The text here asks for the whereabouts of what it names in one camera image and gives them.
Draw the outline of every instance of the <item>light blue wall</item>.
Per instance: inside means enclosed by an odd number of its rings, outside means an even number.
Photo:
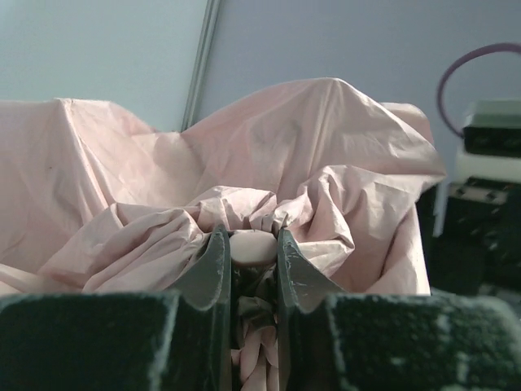
[[[458,140],[441,124],[435,91],[457,57],[521,42],[519,0],[225,0],[199,118],[260,88],[340,77],[378,101],[419,106],[453,171]],[[459,120],[476,99],[521,97],[521,58],[492,55],[462,68],[447,89]]]
[[[114,101],[178,129],[206,0],[0,0],[0,99]]]

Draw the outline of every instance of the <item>crumpled plastic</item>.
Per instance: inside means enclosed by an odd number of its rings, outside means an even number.
[[[334,78],[269,87],[182,134],[114,103],[0,103],[0,294],[163,290],[219,223],[286,226],[350,292],[429,294],[414,202],[444,176],[417,108]],[[243,339],[243,389],[278,389],[274,327]]]

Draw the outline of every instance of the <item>cable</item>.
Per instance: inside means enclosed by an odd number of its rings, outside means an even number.
[[[473,59],[477,59],[478,57],[482,57],[484,55],[491,55],[492,53],[501,53],[501,52],[510,52],[521,55],[521,44],[513,43],[513,42],[503,42],[503,43],[494,43],[492,45],[487,45],[480,47],[466,55],[460,57],[456,61],[454,61],[450,67],[444,72],[443,76],[438,83],[438,87],[436,89],[436,106],[438,108],[438,113],[441,116],[441,119],[447,125],[449,130],[456,134],[459,138],[464,138],[463,132],[457,129],[457,127],[451,122],[449,117],[447,116],[447,112],[444,107],[444,90],[447,81],[452,76],[452,74],[460,68],[463,64],[466,64]]]

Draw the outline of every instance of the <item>white device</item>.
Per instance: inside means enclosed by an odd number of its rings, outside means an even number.
[[[454,182],[478,177],[521,183],[521,157],[516,157],[521,156],[520,99],[473,103],[463,129],[465,147],[456,156]]]

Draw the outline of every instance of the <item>metal pole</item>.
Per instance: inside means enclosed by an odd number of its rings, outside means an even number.
[[[217,16],[221,0],[208,0],[204,13],[203,29],[199,37],[199,47],[195,57],[194,72],[186,100],[185,114],[182,118],[181,132],[188,129],[195,123],[195,115],[199,110],[201,92],[208,64],[208,56],[212,47],[213,34],[217,24]]]

